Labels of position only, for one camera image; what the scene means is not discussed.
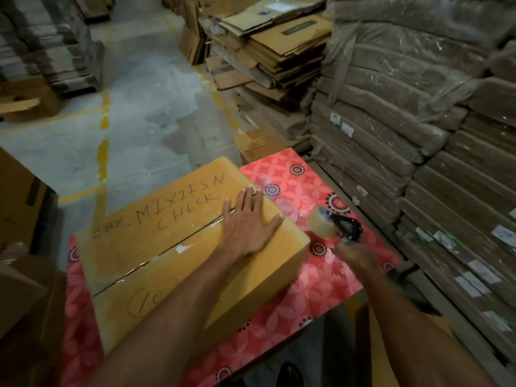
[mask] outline table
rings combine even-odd
[[[331,252],[333,244],[306,227],[306,216],[315,205],[357,217],[293,149],[252,162],[241,171],[310,236],[309,254],[297,280],[187,372],[180,387],[213,386],[362,289],[350,268]],[[367,227],[363,242],[377,255],[382,270],[388,271],[399,262]],[[80,387],[102,362],[103,352],[73,235],[67,276],[61,386]]]

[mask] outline gray floor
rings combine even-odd
[[[106,46],[104,92],[68,100],[51,120],[0,124],[2,148],[60,196],[53,255],[61,269],[70,234],[94,215],[219,156],[242,164],[224,100],[179,52],[182,27],[160,0],[117,0],[111,21],[91,26]]]

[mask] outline tape gun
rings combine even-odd
[[[360,242],[362,225],[360,221],[341,214],[333,213],[324,206],[316,206],[306,217],[306,225],[317,236],[332,239],[339,235],[346,242]]]

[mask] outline hand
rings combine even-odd
[[[268,225],[264,225],[261,220],[262,199],[263,195],[258,190],[253,206],[253,188],[249,186],[238,195],[232,214],[231,201],[227,199],[224,202],[223,238],[219,248],[234,257],[234,260],[261,251],[285,218],[283,214],[278,214]]]
[[[361,243],[341,242],[334,246],[332,250],[339,259],[349,265],[360,281],[364,281],[369,274],[379,273],[375,256]]]

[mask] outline forearm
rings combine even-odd
[[[359,273],[402,387],[493,386],[459,343],[396,292],[377,271]]]
[[[88,385],[174,386],[235,259],[218,247],[122,340]]]

